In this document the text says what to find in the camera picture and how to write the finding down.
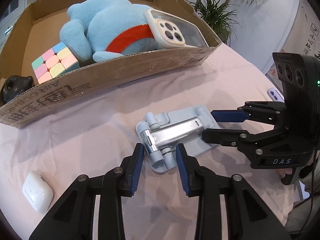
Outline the person's right hand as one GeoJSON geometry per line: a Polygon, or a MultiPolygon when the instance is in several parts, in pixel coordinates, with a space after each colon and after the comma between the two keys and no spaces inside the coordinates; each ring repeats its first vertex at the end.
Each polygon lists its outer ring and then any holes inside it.
{"type": "Polygon", "coordinates": [[[293,168],[280,168],[276,169],[276,172],[281,180],[292,180],[293,178],[293,168]]]}

